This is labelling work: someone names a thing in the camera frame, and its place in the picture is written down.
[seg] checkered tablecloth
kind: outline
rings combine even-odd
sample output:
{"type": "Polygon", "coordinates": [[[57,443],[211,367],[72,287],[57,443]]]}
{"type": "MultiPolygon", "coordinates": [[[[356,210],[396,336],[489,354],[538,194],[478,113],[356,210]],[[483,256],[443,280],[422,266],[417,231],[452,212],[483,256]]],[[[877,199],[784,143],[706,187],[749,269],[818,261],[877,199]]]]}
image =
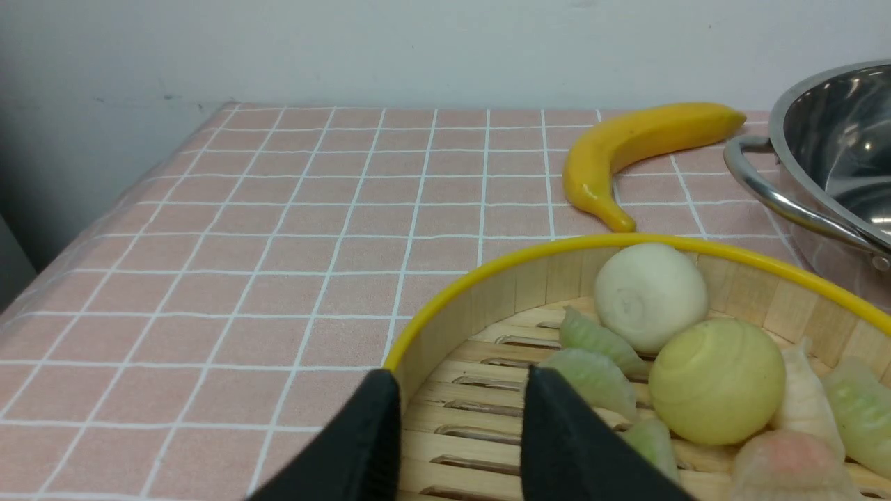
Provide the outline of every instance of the checkered tablecloth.
{"type": "MultiPolygon", "coordinates": [[[[0,317],[0,498],[243,497],[443,286],[607,231],[560,172],[609,114],[225,106],[0,317]]],[[[641,232],[800,264],[720,145],[632,167],[617,193],[641,232]]]]}

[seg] metal bowl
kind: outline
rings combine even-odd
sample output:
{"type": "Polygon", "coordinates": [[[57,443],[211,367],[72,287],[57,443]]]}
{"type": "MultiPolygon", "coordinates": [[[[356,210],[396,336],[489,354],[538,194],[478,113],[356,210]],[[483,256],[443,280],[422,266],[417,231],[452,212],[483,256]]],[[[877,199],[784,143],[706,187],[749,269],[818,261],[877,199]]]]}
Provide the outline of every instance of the metal bowl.
{"type": "Polygon", "coordinates": [[[814,75],[771,111],[770,137],[724,148],[733,176],[776,214],[820,275],[891,309],[891,60],[814,75]],[[773,150],[777,186],[746,160],[773,150]]]}

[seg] yellow rim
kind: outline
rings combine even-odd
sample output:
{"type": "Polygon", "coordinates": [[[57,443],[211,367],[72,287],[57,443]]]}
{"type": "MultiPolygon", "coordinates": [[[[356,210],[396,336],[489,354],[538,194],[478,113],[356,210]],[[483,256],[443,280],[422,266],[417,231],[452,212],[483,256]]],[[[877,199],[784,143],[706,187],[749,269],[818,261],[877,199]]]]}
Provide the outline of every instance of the yellow rim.
{"type": "Polygon", "coordinates": [[[724,245],[722,243],[706,242],[694,238],[684,238],[665,234],[602,234],[592,236],[580,236],[558,240],[556,242],[543,243],[518,250],[490,263],[470,271],[454,283],[449,284],[439,294],[430,300],[405,327],[402,334],[393,344],[393,348],[387,355],[384,368],[395,370],[399,366],[405,351],[418,336],[424,325],[449,301],[464,291],[467,291],[474,283],[485,280],[489,276],[499,273],[507,268],[521,265],[528,261],[560,254],[562,252],[579,251],[582,249],[594,249],[598,247],[627,247],[642,242],[662,242],[675,247],[679,251],[697,252],[708,256],[737,261],[751,267],[763,269],[768,273],[781,276],[786,280],[797,283],[806,289],[817,292],[826,299],[835,301],[860,318],[873,324],[877,329],[891,336],[891,316],[886,315],[880,309],[872,306],[866,300],[854,296],[834,283],[823,280],[817,275],[806,272],[798,267],[793,267],[777,259],[768,258],[749,250],[724,245]]]}

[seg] banana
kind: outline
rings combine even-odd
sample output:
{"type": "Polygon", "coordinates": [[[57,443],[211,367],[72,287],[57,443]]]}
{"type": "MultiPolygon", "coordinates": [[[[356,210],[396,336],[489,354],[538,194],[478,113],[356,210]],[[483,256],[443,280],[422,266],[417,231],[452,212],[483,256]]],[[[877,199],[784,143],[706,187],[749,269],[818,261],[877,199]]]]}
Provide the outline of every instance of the banana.
{"type": "Polygon", "coordinates": [[[674,103],[601,122],[569,150],[563,169],[567,201],[614,232],[633,232],[637,224],[612,198],[617,172],[650,157],[717,143],[745,121],[745,114],[722,104],[674,103]]]}

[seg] bamboo steamer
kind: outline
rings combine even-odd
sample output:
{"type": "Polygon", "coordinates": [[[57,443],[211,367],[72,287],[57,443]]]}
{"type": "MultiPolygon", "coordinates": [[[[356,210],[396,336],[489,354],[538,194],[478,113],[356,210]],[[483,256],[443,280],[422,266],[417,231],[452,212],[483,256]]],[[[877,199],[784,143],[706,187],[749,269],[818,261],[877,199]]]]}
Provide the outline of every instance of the bamboo steamer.
{"type": "MultiPolygon", "coordinates": [[[[710,316],[760,325],[781,347],[803,336],[819,375],[843,356],[865,359],[891,385],[891,316],[812,275],[747,250],[655,234],[606,234],[531,247],[477,268],[431,300],[385,363],[403,402],[400,501],[522,499],[519,478],[522,383],[527,366],[560,347],[553,327],[572,305],[596,317],[592,291],[621,248],[662,242],[685,252],[705,276],[710,316]]],[[[633,382],[641,415],[652,415],[646,382],[633,382]]],[[[594,409],[617,431],[622,416],[594,409]]],[[[735,447],[674,437],[682,485],[696,498],[727,498],[735,447]]],[[[891,480],[856,463],[861,491],[891,499],[891,480]]]]}

